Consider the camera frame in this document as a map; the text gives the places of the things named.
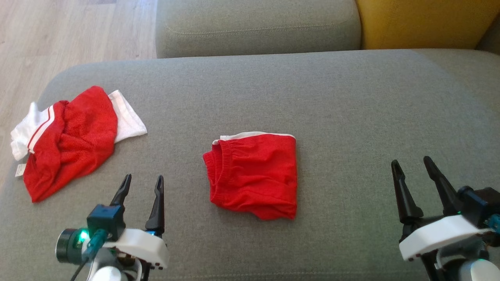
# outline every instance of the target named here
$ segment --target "black cable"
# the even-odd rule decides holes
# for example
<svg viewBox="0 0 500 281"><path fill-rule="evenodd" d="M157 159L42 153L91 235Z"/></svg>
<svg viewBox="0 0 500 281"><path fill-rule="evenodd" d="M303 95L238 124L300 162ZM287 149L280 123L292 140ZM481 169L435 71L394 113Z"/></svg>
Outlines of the black cable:
<svg viewBox="0 0 500 281"><path fill-rule="evenodd" d="M78 268L76 269L76 271L73 274L73 277L71 277L70 281L75 281L77 279L78 274L80 273L80 271L82 271L82 269L84 268L84 266L87 263L87 261L88 261L88 259L84 259L81 262L80 266L78 266Z"/></svg>
<svg viewBox="0 0 500 281"><path fill-rule="evenodd" d="M150 268L151 268L151 263L146 263L146 267L144 268L144 271L142 272L142 281L148 281L150 278Z"/></svg>

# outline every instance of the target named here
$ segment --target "blue cable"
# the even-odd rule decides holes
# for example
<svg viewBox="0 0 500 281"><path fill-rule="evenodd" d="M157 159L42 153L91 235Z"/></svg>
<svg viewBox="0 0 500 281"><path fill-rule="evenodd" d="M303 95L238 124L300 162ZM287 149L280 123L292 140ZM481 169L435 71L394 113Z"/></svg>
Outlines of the blue cable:
<svg viewBox="0 0 500 281"><path fill-rule="evenodd" d="M494 214L489 217L488 226L496 233L500 234L500 214Z"/></svg>
<svg viewBox="0 0 500 281"><path fill-rule="evenodd" d="M104 229L98 229L88 242L87 249L81 255L82 260L92 261L106 240L108 240L108 232Z"/></svg>

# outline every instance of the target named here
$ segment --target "cushion seam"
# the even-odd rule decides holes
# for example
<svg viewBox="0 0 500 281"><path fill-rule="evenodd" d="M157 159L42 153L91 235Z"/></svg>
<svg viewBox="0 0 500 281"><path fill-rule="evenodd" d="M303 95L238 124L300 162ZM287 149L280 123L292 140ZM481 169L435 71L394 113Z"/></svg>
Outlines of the cushion seam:
<svg viewBox="0 0 500 281"><path fill-rule="evenodd" d="M341 22L331 23L331 24L322 24L322 25L296 25L296 26L279 26L279 27L265 27L265 28L249 28L249 29L234 29L234 30L221 30L221 31L207 31L207 32L182 32L175 31L168 25L165 25L165 28L169 30L171 33L174 33L178 36L216 36L216 35L226 35L226 34L246 34L246 33L258 33L258 32L270 32L270 31L283 31L283 30L303 30L303 29L325 29L334 26L338 26L344 24L353 19L354 15L354 6L351 6L350 15Z"/></svg>
<svg viewBox="0 0 500 281"><path fill-rule="evenodd" d="M304 31L304 30L327 30L334 29L338 27L339 24L329 25L329 26L317 26L317 27L300 27L300 28L284 28L284 29L266 29L266 30L255 30L255 31L245 31L245 32L228 32L228 33L209 33L209 34L179 34L179 33L167 33L167 36L176 37L216 37L216 36L231 36L231 35L242 35L242 34L258 34L258 33L271 33L271 32L282 32L282 31Z"/></svg>
<svg viewBox="0 0 500 281"><path fill-rule="evenodd" d="M376 273L384 274L384 275L400 275L400 274L405 274L405 273L419 273L420 271L414 271L414 270L395 270L395 271L378 271ZM190 276L171 276L167 277L168 280L186 280L186 279L220 279L220 278L238 278L241 279L243 278L244 280L246 279L251 279L251 278L272 278L272 277L281 277L280 275L286 275L287 278L297 278L297 277L310 277L310 276L321 276L321 275L351 275L351 274L365 274L365 273L371 273L367 271L313 271L313 272L307 272L307 271L301 271L301 272L271 272L271 273L234 273L234 274L208 274L208 275L190 275Z"/></svg>

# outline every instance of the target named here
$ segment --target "red shorts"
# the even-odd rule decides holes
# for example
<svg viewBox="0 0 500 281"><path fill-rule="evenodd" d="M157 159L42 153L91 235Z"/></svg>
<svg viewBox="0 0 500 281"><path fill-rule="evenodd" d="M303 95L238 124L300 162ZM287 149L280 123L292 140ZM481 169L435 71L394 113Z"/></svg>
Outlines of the red shorts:
<svg viewBox="0 0 500 281"><path fill-rule="evenodd" d="M296 140L290 134L222 135L203 155L210 201L262 220L294 219L297 212Z"/></svg>

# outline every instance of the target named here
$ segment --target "sofa cushion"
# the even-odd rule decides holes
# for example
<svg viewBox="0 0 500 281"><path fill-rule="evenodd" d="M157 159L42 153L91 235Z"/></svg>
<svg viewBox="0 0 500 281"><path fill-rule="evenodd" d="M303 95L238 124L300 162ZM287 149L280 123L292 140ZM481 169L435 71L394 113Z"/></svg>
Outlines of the sofa cushion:
<svg viewBox="0 0 500 281"><path fill-rule="evenodd" d="M132 173L129 228L144 227L156 178L165 178L170 264L152 280L424 280L421 263L399 253L390 163L399 160L427 216L442 207L425 155L457 189L500 187L498 73L500 56L450 49L73 67L50 82L40 108L92 85L119 89L148 133L117 143L94 173L39 204L21 179L8 179L0 193L2 278L69 279L76 266L57 262L59 233L83 227ZM219 135L245 131L296 137L295 220L261 221L210 202L202 154ZM500 261L498 251L491 255Z"/></svg>
<svg viewBox="0 0 500 281"><path fill-rule="evenodd" d="M354 0L159 0L158 58L357 50Z"/></svg>

